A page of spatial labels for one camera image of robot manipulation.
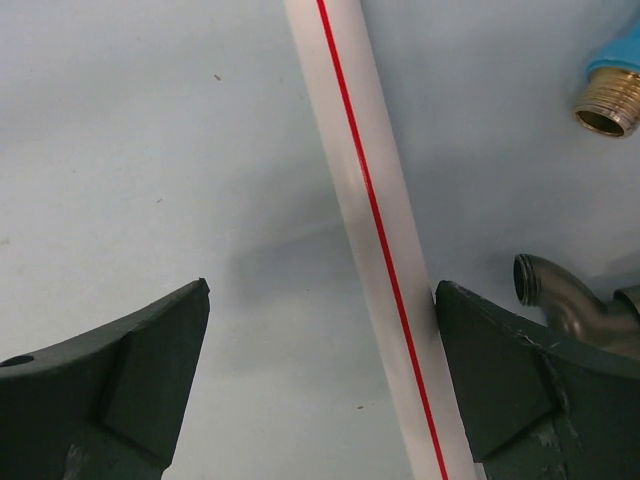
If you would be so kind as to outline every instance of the pipe elbow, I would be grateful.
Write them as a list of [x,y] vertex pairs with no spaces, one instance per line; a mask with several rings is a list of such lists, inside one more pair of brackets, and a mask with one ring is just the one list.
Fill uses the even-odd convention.
[[559,265],[526,254],[516,256],[513,280],[522,305],[540,307],[551,328],[589,341],[590,326],[605,306],[584,283]]

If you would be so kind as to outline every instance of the white wall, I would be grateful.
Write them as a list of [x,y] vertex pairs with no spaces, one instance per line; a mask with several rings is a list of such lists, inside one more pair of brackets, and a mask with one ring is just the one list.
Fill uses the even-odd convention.
[[520,252],[600,294],[640,283],[640,134],[599,137],[571,116],[589,57],[638,2],[362,4],[434,283],[522,312]]
[[411,478],[280,2],[5,1],[0,52],[2,356],[203,276],[166,478]]

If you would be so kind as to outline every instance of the red stripe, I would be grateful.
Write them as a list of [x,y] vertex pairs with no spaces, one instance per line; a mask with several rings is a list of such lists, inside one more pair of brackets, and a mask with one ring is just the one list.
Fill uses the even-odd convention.
[[436,423],[433,418],[433,412],[429,403],[429,397],[427,396],[427,389],[422,379],[422,371],[420,369],[420,362],[418,361],[418,354],[413,341],[413,335],[411,334],[411,328],[409,327],[409,317],[407,310],[404,306],[404,300],[402,298],[402,291],[400,290],[400,283],[398,282],[398,275],[393,264],[393,258],[391,256],[391,249],[389,247],[389,241],[387,240],[387,234],[384,229],[384,223],[382,222],[382,215],[380,213],[380,207],[378,206],[378,200],[376,198],[376,192],[373,188],[373,180],[371,179],[371,173],[369,173],[369,165],[367,164],[367,157],[364,153],[364,147],[362,145],[362,139],[360,138],[360,132],[358,130],[358,124],[356,122],[356,116],[351,104],[351,97],[349,95],[349,89],[347,88],[347,81],[342,70],[342,64],[340,62],[340,56],[338,55],[338,47],[336,45],[335,38],[333,36],[333,30],[331,28],[331,22],[329,21],[329,14],[327,12],[327,6],[325,0],[317,0],[318,9],[320,10],[320,17],[322,18],[322,25],[324,26],[324,33],[327,37],[327,43],[329,45],[329,51],[331,52],[331,59],[333,60],[333,67],[336,71],[336,78],[338,85],[340,86],[340,93],[342,95],[342,102],[347,113],[347,119],[349,121],[349,128],[351,129],[351,136],[353,137],[353,143],[358,153],[358,162],[360,163],[360,169],[362,170],[362,176],[364,177],[365,187],[367,189],[367,195],[369,197],[369,204],[371,205],[371,211],[373,213],[373,219],[376,224],[376,230],[378,231],[378,238],[380,240],[380,246],[382,247],[382,254],[384,255],[384,261],[387,266],[387,273],[391,280],[391,289],[393,290],[393,296],[396,301],[396,307],[398,309],[398,315],[400,316],[400,322],[402,323],[402,330],[404,331],[404,338],[407,342],[407,348],[409,349],[409,357],[411,358],[411,365],[413,366],[413,373],[416,377],[416,383],[418,384],[418,390],[420,392],[420,398],[422,399],[422,406],[424,407],[424,413],[427,417],[427,425],[429,427],[429,433],[431,434],[431,440],[433,441],[433,448],[438,459],[438,466],[440,467],[440,474],[442,480],[449,480],[449,474],[447,473],[447,467],[444,462],[444,455],[442,453],[442,446],[438,438],[438,432],[436,431]]

